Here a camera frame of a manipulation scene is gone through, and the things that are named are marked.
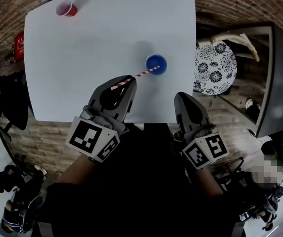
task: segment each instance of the person in black clothing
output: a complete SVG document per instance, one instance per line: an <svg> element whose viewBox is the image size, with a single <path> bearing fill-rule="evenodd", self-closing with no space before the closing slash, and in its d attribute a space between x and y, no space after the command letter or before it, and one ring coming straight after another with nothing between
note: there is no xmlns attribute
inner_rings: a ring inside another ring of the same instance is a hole
<svg viewBox="0 0 283 237"><path fill-rule="evenodd" d="M207 168L190 183L166 124L130 132L102 163L80 156L48 187L39 217L57 236L230 236L238 214Z"/></svg>

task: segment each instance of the straw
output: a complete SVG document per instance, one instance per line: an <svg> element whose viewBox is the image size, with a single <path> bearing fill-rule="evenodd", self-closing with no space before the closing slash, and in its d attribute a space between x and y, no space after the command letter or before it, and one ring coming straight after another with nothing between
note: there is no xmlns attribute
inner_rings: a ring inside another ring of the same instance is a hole
<svg viewBox="0 0 283 237"><path fill-rule="evenodd" d="M154 68L148 69L147 71L142 72L141 74L138 74L138 75L136 75L136 76L135 76L135 77L133 77L133 78L141 77L141 76L143 76L143 75L145 75L145 74L147 74L147 73L150 73L150 72L151 72L151 71L153 71L153 70L158 69L159 67L160 67L160 66L156 66L156 67L154 67ZM124 84L128 83L131 79L132 79L132 78L127 79L127 80L125 80L125 81L122 81L122 82L120 82L120 83L118 83L118 84L114 85L113 87L111 87L111 90L113 90L113 89L117 89L118 87L120 87L120 86L122 86L122 85L124 85Z"/></svg>

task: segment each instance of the floral stool seat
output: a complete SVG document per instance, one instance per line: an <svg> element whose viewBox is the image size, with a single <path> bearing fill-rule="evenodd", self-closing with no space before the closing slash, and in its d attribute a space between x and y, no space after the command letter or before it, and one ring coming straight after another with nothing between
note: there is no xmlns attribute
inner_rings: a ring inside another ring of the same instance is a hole
<svg viewBox="0 0 283 237"><path fill-rule="evenodd" d="M224 42L196 44L194 87L207 95L218 95L234 82L237 62Z"/></svg>

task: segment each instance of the white desk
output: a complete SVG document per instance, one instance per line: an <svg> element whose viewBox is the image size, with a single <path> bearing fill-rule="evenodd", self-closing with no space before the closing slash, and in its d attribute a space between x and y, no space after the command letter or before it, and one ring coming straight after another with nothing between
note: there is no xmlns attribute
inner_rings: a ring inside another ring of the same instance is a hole
<svg viewBox="0 0 283 237"><path fill-rule="evenodd" d="M71 0L74 17L56 15L61 1L26 16L25 71L36 119L71 122L96 87L144 71L146 57L158 53L167 71L137 80L125 121L176 122L175 94L193 90L195 1Z"/></svg>

